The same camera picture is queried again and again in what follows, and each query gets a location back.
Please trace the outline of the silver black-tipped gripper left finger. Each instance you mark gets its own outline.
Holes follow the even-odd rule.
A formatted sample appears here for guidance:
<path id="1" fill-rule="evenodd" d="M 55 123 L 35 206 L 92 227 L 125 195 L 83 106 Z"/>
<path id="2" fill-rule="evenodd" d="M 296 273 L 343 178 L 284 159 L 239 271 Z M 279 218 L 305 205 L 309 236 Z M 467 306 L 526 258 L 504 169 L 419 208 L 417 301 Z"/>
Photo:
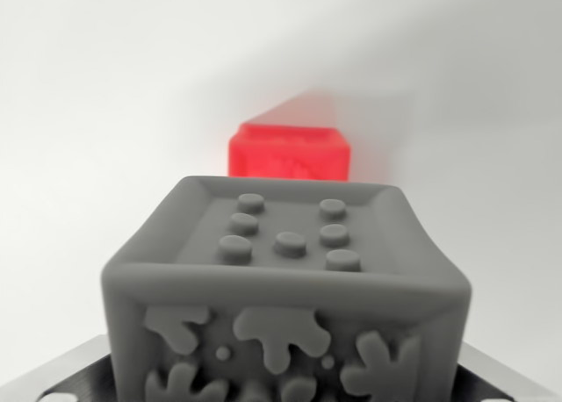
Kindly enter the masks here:
<path id="1" fill-rule="evenodd" d="M 115 401 L 108 338 L 100 334 L 1 386 L 2 401 L 38 401 L 69 393 L 80 401 Z"/>

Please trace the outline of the silver black-tipped gripper right finger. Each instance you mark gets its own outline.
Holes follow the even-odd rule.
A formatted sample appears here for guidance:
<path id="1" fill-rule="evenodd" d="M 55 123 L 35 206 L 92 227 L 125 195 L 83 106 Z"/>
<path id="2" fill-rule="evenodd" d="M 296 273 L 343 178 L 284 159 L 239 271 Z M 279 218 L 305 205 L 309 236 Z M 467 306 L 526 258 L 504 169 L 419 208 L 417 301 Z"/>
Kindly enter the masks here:
<path id="1" fill-rule="evenodd" d="M 452 401 L 560 401 L 541 384 L 464 342 L 458 358 Z"/>

